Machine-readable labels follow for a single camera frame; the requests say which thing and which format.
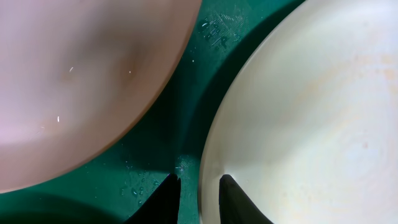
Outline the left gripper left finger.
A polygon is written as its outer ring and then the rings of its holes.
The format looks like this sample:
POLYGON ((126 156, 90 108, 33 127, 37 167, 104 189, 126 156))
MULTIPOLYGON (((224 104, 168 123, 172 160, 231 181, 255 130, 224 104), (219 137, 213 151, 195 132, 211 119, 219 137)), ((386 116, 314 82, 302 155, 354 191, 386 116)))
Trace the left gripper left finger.
POLYGON ((169 174, 124 224, 177 224, 181 179, 169 174))

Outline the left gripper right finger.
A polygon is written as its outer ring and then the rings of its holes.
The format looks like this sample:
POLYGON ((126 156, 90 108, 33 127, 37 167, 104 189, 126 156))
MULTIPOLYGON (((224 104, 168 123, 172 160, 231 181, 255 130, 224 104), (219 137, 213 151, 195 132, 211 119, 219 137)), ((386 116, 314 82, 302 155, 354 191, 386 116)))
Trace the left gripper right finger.
POLYGON ((273 224, 229 174, 220 179, 219 211, 221 224, 273 224))

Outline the white plate with sauce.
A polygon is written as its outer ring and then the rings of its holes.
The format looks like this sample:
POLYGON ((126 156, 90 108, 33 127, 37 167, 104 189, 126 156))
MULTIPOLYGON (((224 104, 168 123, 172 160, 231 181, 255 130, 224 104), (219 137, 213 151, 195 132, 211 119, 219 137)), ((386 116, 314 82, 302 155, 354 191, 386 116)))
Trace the white plate with sauce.
POLYGON ((278 24, 211 125, 202 223, 223 175, 273 223, 397 222, 397 0, 305 1, 278 24))

